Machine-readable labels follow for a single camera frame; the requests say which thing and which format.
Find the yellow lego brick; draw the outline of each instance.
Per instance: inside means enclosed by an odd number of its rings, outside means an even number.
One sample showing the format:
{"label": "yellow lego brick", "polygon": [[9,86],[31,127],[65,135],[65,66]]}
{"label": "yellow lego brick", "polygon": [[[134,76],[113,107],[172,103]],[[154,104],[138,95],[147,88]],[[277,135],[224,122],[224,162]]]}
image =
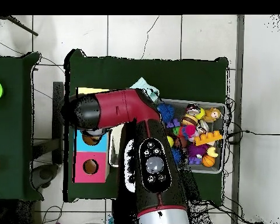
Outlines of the yellow lego brick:
{"label": "yellow lego brick", "polygon": [[208,132],[206,134],[202,134],[199,137],[196,136],[194,138],[195,145],[199,146],[202,144],[207,144],[208,142],[213,142],[222,139],[223,136],[220,134],[219,131]]}

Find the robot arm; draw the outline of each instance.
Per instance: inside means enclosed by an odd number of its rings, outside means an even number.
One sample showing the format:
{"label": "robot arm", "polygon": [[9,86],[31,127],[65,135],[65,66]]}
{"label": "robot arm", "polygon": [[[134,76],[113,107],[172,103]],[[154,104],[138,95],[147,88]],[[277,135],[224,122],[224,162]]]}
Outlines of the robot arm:
{"label": "robot arm", "polygon": [[139,224],[189,224],[187,204],[160,114],[139,89],[80,94],[61,114],[80,130],[135,125],[135,194]]}

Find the purple toy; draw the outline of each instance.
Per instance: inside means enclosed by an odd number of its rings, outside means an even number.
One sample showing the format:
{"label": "purple toy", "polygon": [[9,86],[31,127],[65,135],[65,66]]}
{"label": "purple toy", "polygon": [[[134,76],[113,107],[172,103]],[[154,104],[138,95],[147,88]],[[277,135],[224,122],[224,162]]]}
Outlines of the purple toy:
{"label": "purple toy", "polygon": [[198,157],[189,157],[189,164],[201,164],[202,159]]}
{"label": "purple toy", "polygon": [[188,146],[189,157],[197,157],[197,155],[204,156],[207,153],[208,145],[202,144],[199,146],[194,145],[193,143]]}
{"label": "purple toy", "polygon": [[174,119],[172,119],[172,121],[167,123],[166,127],[167,128],[173,128],[173,127],[177,127],[177,126],[180,126],[180,123],[179,123],[177,118],[174,118]]}

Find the green table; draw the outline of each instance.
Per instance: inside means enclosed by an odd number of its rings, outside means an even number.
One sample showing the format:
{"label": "green table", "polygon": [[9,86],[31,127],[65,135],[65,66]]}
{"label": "green table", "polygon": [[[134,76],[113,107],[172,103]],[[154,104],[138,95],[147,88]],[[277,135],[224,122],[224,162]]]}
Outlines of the green table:
{"label": "green table", "polygon": [[[0,98],[0,200],[42,200],[34,189],[49,183],[40,179],[40,173],[56,171],[56,164],[62,163],[61,124],[52,124],[52,139],[33,143],[32,123],[32,73],[40,53],[29,52],[15,57],[0,57],[0,84],[3,96]],[[56,102],[64,93],[63,83],[54,82],[53,113]],[[53,166],[47,164],[32,169],[32,161],[47,152],[52,152]]]}
{"label": "green table", "polygon": [[[95,58],[85,57],[81,50],[72,50],[65,59],[70,95],[75,94],[78,87],[124,89],[143,77],[148,84],[160,90],[161,98],[214,103],[225,102],[227,66],[226,58],[216,61]],[[72,182],[73,135],[74,131],[70,128],[68,169],[65,171],[68,201],[75,198],[116,198],[117,169],[113,167],[104,184]],[[194,177],[201,198],[220,205],[222,173],[194,173]]]}

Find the white tile floor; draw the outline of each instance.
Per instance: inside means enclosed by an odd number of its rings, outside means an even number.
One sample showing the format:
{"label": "white tile floor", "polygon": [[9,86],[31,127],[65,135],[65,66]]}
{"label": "white tile floor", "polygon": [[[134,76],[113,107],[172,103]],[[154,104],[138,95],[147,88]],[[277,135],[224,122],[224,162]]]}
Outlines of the white tile floor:
{"label": "white tile floor", "polygon": [[[214,60],[227,57],[231,69],[236,64],[236,15],[183,15],[182,35],[181,16],[15,16],[24,25],[36,31],[32,34],[10,23],[0,20],[0,42],[20,53],[38,51],[43,57],[57,65],[64,63],[65,56],[73,49],[82,49],[88,57],[106,55],[140,59],[179,60],[193,58]],[[0,55],[19,57],[21,54],[0,44]],[[34,87],[52,96],[53,81],[64,82],[64,73],[50,61],[41,60],[34,72]],[[235,71],[231,71],[230,82],[234,93]],[[35,103],[35,138],[51,138],[50,98],[34,93]],[[39,158],[50,161],[50,154]],[[226,165],[232,171],[232,156]],[[52,184],[42,190],[44,201],[36,204],[35,224],[41,224],[44,212],[51,206],[62,206],[62,169]],[[225,194],[231,198],[232,176],[226,178]],[[227,199],[225,205],[230,208]],[[79,199],[65,203],[61,224],[104,224],[105,211],[111,211],[111,201]],[[46,221],[58,217],[58,208],[50,209]],[[230,218],[210,210],[213,224],[230,224]]]}

